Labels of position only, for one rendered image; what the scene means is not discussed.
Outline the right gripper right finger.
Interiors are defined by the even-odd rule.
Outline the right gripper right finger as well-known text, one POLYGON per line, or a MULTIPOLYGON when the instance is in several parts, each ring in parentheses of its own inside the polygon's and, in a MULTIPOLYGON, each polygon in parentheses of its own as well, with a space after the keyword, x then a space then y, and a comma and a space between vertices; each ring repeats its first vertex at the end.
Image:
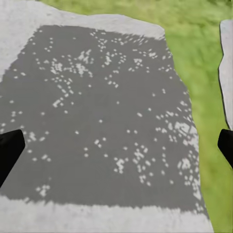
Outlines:
POLYGON ((217 145, 233 168, 233 131, 222 129, 217 145))

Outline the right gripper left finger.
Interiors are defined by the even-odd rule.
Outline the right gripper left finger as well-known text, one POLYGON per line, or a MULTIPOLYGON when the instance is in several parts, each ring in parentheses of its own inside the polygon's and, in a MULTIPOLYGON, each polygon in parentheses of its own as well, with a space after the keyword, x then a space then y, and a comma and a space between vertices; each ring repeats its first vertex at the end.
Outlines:
POLYGON ((22 130, 0 134, 0 187, 24 149, 22 130))

